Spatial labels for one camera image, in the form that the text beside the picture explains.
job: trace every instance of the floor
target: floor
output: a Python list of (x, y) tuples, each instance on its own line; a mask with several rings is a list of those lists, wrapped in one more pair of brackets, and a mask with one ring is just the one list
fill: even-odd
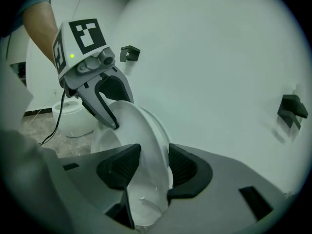
[[(52, 113), (23, 117), (19, 132), (30, 136), (38, 143), (49, 136), (55, 128), (56, 122)], [(54, 137), (43, 144), (43, 147), (55, 150), (58, 157), (78, 156), (91, 152), (92, 133), (77, 138), (69, 138), (57, 129)]]

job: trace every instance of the black cable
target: black cable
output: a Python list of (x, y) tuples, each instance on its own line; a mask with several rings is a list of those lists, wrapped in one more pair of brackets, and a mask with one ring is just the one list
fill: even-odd
[(51, 137), (50, 139), (52, 139), (52, 138), (53, 138), (53, 136), (54, 136), (54, 134), (56, 133), (57, 128), (58, 128), (58, 126), (59, 126), (60, 116), (62, 115), (63, 104), (64, 104), (64, 98), (65, 98), (65, 90), (64, 90), (64, 92), (63, 92), (63, 95), (62, 95), (62, 100), (61, 100), (61, 103), (60, 103), (60, 111), (59, 111), (59, 116), (58, 116), (57, 125), (55, 126), (54, 131), (53, 131), (53, 132), (52, 132), (52, 133), (51, 133), (51, 134), (50, 134), (47, 138), (45, 138), (43, 142), (39, 143), (39, 144), (40, 144), (40, 146), (42, 146), (48, 138), (50, 138), (50, 137)]

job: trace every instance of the white container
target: white container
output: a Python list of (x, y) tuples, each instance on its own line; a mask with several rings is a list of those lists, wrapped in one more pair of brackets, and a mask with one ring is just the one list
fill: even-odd
[(97, 123), (91, 152), (140, 144), (140, 164), (127, 187), (129, 206), (136, 226), (151, 226), (168, 208), (167, 191), (173, 178), (169, 169), (170, 136), (162, 123), (145, 109), (127, 101), (109, 105), (119, 122), (113, 130)]
[[(58, 121), (61, 102), (53, 105), (52, 113)], [(58, 124), (60, 131), (70, 138), (80, 137), (92, 132), (97, 120), (83, 107), (81, 99), (64, 100), (62, 115)]]

